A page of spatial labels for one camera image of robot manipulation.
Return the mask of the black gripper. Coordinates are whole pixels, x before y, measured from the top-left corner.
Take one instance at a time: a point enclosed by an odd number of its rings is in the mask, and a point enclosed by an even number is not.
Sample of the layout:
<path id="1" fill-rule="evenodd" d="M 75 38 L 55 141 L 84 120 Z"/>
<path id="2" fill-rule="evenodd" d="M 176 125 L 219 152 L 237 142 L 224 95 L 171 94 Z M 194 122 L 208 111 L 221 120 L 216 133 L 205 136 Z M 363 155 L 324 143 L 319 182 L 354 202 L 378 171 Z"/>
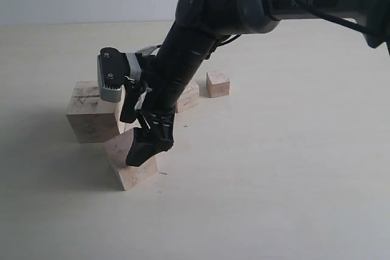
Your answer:
<path id="1" fill-rule="evenodd" d="M 200 29 L 173 25 L 155 55 L 137 53 L 141 66 L 140 87 L 126 95 L 121 120 L 138 120 L 126 164 L 140 167 L 148 159 L 168 152 L 174 145 L 174 108 L 217 38 Z"/>

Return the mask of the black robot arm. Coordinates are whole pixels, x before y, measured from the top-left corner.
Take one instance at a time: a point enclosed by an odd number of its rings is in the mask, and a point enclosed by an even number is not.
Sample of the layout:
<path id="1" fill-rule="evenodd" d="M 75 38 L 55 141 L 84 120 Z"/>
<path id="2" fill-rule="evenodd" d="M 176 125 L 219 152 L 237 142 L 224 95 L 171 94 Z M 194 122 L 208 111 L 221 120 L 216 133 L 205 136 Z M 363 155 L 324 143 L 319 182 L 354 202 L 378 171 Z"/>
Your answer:
<path id="1" fill-rule="evenodd" d="M 389 0 L 178 0 L 155 55 L 139 54 L 141 77 L 127 77 L 121 119 L 140 126 L 126 157 L 140 166 L 173 145 L 174 109 L 204 60 L 242 35 L 269 33 L 289 19 L 323 19 L 389 43 Z"/>

